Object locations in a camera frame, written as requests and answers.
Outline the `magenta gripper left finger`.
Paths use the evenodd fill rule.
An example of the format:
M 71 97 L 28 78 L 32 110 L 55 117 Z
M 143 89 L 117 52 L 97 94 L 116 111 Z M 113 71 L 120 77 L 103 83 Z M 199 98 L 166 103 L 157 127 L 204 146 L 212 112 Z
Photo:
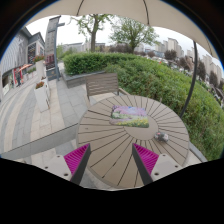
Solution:
M 65 156 L 54 156 L 44 169 L 76 185 L 79 185 L 83 177 L 87 162 L 91 154 L 90 144 L 87 143 Z

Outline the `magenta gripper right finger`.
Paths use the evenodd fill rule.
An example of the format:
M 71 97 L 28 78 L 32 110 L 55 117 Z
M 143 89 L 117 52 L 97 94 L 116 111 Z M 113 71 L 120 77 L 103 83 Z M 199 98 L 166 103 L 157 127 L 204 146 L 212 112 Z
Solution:
M 132 144 L 132 154 L 144 185 L 182 169 L 182 166 L 167 154 L 158 155 L 135 143 Z

